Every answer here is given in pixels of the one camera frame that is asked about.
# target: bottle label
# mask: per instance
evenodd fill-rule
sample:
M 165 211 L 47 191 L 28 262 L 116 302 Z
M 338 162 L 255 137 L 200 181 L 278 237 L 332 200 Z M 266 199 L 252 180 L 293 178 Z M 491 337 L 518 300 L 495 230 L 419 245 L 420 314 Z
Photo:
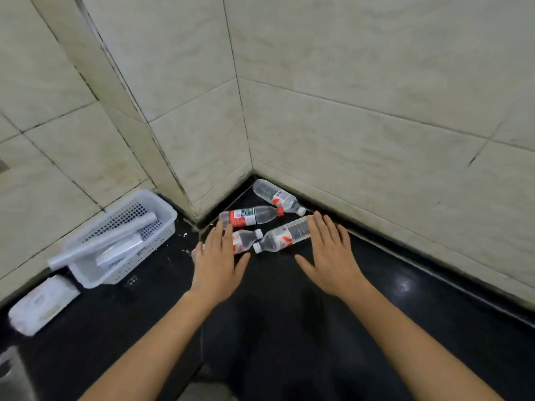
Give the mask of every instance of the bottle label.
M 286 227 L 282 227 L 280 234 L 275 235 L 275 244 L 277 245 L 277 251 L 293 245 L 294 240 L 291 237 L 291 233 Z
M 290 193 L 285 192 L 284 190 L 279 190 L 275 193 L 275 195 L 271 199 L 271 202 L 273 202 L 276 207 L 280 207 L 286 202 L 290 195 Z
M 245 251 L 244 244 L 241 242 L 241 237 L 238 232 L 232 234 L 232 250 L 235 255 Z
M 234 228 L 256 225 L 255 209 L 235 209 L 230 213 L 230 221 Z

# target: hand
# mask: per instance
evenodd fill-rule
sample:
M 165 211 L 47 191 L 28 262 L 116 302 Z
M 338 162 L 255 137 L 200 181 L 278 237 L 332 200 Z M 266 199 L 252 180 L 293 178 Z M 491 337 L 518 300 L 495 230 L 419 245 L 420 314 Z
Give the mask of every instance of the hand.
M 230 297 L 240 284 L 250 257 L 250 253 L 243 255 L 234 269 L 232 225 L 226 227 L 223 235 L 223 224 L 218 221 L 208 234 L 204 249 L 202 242 L 195 248 L 195 272 L 190 292 L 214 308 Z
M 307 222 L 316 267 L 303 256 L 295 255 L 295 260 L 320 289 L 346 301 L 361 283 L 367 282 L 351 252 L 349 234 L 317 211 L 307 216 Z

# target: bottle with white cap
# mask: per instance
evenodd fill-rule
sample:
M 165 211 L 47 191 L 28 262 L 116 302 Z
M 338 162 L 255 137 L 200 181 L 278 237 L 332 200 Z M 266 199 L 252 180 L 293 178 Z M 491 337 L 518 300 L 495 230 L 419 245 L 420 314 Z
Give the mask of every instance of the bottle with white cap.
M 253 243 L 258 239 L 262 239 L 264 235 L 260 229 L 255 229 L 254 231 L 240 230 L 232 233 L 232 249 L 234 254 L 245 252 L 249 250 Z M 191 252 L 191 257 L 193 258 L 193 263 L 195 263 L 195 249 Z
M 219 214 L 219 219 L 223 222 L 223 228 L 230 223 L 234 228 L 241 228 L 248 225 L 266 223 L 283 215 L 284 209 L 282 207 L 275 208 L 269 205 L 260 205 L 253 208 L 224 211 Z
M 284 212 L 294 212 L 299 216 L 303 216 L 307 212 L 307 209 L 299 204 L 295 195 L 291 195 L 267 180 L 258 179 L 252 185 L 252 190 L 257 196 L 274 206 L 282 207 Z
M 264 251 L 278 252 L 287 246 L 301 242 L 309 237 L 310 230 L 308 228 L 307 219 L 299 218 L 298 220 L 266 232 L 264 239 L 255 243 L 252 248 L 256 253 Z

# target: person's left hand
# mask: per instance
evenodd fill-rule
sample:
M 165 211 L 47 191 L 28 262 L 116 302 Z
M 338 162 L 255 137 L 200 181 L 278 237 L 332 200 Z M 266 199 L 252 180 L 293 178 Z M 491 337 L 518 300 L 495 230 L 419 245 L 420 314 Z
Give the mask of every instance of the person's left hand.
M 249 263 L 250 253 L 246 253 L 234 268 L 232 248 L 232 225 L 228 225 L 223 235 L 223 224 L 217 222 L 206 238 L 195 248 L 195 272 L 190 291 L 215 307 L 223 302 L 240 285 L 245 268 Z

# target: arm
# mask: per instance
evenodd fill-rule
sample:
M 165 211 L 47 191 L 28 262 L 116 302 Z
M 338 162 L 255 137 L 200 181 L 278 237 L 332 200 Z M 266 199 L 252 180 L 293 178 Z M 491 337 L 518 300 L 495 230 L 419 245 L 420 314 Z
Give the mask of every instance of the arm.
M 191 289 L 121 356 L 80 398 L 80 401 L 152 401 L 184 348 L 211 310 L 226 300 L 244 275 L 250 254 L 234 269 L 232 226 L 223 236 L 218 222 L 203 249 L 197 244 Z
M 348 305 L 418 401 L 502 400 L 366 280 L 344 227 L 319 212 L 308 225 L 315 267 L 299 255 L 297 262 L 322 290 Z

